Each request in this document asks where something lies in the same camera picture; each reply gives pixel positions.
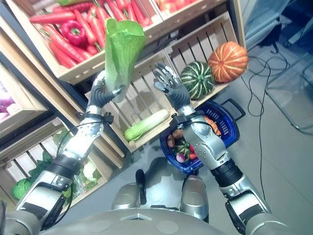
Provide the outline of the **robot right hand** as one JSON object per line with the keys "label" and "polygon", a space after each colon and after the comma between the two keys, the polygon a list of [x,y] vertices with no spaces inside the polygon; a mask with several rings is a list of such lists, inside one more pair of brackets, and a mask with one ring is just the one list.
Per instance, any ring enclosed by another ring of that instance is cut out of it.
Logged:
{"label": "robot right hand", "polygon": [[178,115],[188,116],[195,112],[187,88],[170,66],[157,62],[152,72],[154,87],[166,95]]}

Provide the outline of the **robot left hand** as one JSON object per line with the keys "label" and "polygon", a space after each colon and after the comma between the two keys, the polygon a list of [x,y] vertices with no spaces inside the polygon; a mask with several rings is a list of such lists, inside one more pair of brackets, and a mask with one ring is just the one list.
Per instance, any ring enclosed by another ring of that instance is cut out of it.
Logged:
{"label": "robot left hand", "polygon": [[105,92],[103,91],[103,87],[105,87],[105,85],[106,71],[103,70],[97,75],[92,84],[86,114],[101,115],[102,108],[120,95],[126,88],[125,85],[121,85],[111,92]]}

